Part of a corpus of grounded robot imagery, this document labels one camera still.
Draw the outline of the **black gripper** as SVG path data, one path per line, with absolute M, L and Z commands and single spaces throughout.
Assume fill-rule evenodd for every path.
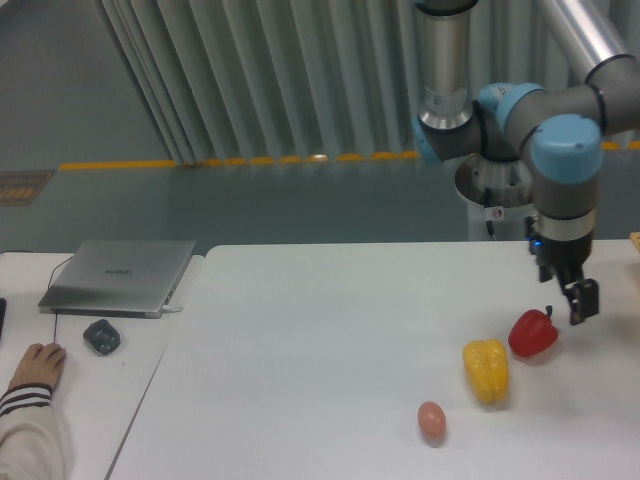
M 592 251 L 595 214 L 553 218 L 537 213 L 525 219 L 528 248 L 535 257 L 538 281 L 555 278 L 569 298 L 570 324 L 583 323 L 599 314 L 599 284 L 586 278 L 583 265 Z

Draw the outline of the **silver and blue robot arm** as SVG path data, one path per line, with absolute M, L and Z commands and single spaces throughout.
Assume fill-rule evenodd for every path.
M 534 83 L 468 91 L 470 1 L 420 1 L 425 25 L 425 102 L 414 120 L 428 161 L 469 154 L 522 161 L 531 176 L 525 222 L 541 281 L 556 280 L 580 324 L 599 311 L 598 283 L 584 275 L 596 225 L 603 137 L 639 125 L 639 63 L 591 1 L 541 1 L 578 84 Z

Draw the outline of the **cream sleeve striped cuff forearm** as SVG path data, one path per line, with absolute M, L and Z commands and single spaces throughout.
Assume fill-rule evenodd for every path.
M 1 478 L 64 479 L 62 442 L 52 388 L 27 383 L 1 397 Z

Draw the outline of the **person's hand on mouse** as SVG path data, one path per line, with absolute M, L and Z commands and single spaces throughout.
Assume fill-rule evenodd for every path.
M 18 363 L 8 388 L 44 385 L 54 390 L 62 376 L 66 349 L 57 343 L 30 345 Z

